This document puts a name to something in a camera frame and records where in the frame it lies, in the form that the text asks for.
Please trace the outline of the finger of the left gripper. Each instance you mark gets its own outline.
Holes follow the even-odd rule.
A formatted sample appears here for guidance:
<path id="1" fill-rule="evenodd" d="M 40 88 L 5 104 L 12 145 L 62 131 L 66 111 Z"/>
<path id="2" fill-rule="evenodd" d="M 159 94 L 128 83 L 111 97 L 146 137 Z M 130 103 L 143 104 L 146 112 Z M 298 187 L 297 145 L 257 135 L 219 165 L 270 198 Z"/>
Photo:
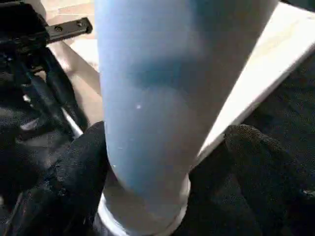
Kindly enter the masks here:
<path id="1" fill-rule="evenodd" d="M 42 78 L 27 74 L 26 81 L 21 83 L 24 94 L 31 104 L 39 110 L 56 128 L 64 131 L 73 138 L 83 134 L 83 131 L 71 118 L 68 112 L 57 102 L 52 91 Z"/>
<path id="2" fill-rule="evenodd" d="M 46 83 L 52 89 L 57 101 L 67 111 L 75 123 L 86 131 L 88 121 L 78 106 L 72 83 L 51 50 L 42 50 L 43 67 L 46 72 Z"/>

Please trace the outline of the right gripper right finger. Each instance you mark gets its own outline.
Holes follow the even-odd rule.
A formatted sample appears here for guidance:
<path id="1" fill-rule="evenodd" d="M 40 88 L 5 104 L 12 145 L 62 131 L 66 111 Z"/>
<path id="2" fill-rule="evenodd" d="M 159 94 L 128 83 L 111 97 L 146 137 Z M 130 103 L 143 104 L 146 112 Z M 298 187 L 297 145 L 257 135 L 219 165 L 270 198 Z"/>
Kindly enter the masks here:
<path id="1" fill-rule="evenodd" d="M 264 236 L 313 236 L 315 186 L 274 138 L 255 127 L 230 125 L 224 144 L 232 170 Z"/>

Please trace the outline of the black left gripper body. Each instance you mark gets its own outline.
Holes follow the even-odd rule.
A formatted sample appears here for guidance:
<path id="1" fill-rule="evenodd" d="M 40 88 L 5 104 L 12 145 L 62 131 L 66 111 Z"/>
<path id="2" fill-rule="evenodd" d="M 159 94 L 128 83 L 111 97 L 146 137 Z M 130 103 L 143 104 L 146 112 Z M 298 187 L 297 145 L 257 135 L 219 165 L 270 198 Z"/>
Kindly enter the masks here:
<path id="1" fill-rule="evenodd" d="M 8 61 L 21 56 L 28 66 L 43 67 L 42 50 L 47 45 L 65 39 L 90 34 L 93 26 L 88 18 L 48 25 L 34 7 L 24 1 L 1 1 L 0 3 L 0 90 L 8 92 L 17 89 L 24 76 L 15 76 L 16 69 L 10 69 Z"/>

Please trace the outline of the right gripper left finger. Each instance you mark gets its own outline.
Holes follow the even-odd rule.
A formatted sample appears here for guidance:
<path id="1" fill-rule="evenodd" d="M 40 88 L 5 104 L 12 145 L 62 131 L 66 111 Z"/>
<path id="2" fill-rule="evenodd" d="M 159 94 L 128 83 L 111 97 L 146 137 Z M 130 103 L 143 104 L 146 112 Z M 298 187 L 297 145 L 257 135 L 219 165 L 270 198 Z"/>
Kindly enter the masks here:
<path id="1" fill-rule="evenodd" d="M 6 236 L 88 236 L 109 170 L 104 122 L 92 125 L 24 191 L 5 225 Z"/>

